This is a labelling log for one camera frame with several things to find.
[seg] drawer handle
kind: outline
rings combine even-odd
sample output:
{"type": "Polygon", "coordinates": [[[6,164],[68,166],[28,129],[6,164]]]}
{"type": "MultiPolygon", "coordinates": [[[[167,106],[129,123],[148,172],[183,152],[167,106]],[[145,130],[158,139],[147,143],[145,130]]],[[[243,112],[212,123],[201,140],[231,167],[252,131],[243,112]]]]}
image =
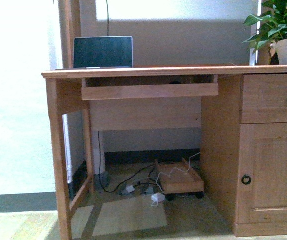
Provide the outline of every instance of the drawer handle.
{"type": "Polygon", "coordinates": [[[244,184],[244,185],[249,185],[252,183],[252,178],[251,176],[249,175],[244,175],[241,179],[241,182],[244,184]]]}

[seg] cabinet door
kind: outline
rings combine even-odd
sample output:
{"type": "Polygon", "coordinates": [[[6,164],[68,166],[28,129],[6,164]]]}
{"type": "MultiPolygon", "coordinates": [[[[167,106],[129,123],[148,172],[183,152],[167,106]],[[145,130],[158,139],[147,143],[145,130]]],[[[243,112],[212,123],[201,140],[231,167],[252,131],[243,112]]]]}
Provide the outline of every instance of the cabinet door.
{"type": "Polygon", "coordinates": [[[238,224],[287,222],[287,123],[241,125],[238,177],[238,224]]]}

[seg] floor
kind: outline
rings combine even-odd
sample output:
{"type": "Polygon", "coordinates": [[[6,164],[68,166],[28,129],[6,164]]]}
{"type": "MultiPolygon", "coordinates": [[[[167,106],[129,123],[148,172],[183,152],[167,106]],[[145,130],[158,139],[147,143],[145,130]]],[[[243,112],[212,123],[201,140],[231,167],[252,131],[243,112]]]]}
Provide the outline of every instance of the floor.
{"type": "MultiPolygon", "coordinates": [[[[107,168],[112,191],[147,164],[107,168]]],[[[141,171],[128,183],[147,181],[153,167],[141,171]]],[[[72,221],[76,240],[287,240],[286,236],[236,238],[207,195],[177,195],[173,201],[152,206],[151,194],[137,187],[127,195],[103,190],[89,195],[72,221]]],[[[0,240],[60,239],[56,211],[0,213],[0,240]]]]}

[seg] white charger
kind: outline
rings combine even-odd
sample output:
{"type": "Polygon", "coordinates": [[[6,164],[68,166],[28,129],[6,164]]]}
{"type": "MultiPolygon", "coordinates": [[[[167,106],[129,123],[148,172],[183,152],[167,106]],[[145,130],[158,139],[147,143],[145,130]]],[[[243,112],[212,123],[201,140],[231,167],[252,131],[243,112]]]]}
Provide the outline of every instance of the white charger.
{"type": "Polygon", "coordinates": [[[151,200],[154,201],[155,203],[161,203],[166,199],[165,195],[162,193],[158,192],[154,195],[151,196],[151,200]]]}

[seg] laptop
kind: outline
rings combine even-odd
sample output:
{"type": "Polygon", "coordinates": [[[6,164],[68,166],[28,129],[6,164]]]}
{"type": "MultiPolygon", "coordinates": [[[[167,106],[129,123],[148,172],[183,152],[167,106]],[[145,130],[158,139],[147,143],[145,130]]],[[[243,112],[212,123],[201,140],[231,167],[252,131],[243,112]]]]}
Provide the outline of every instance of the laptop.
{"type": "Polygon", "coordinates": [[[132,36],[77,37],[73,69],[133,68],[132,36]]]}

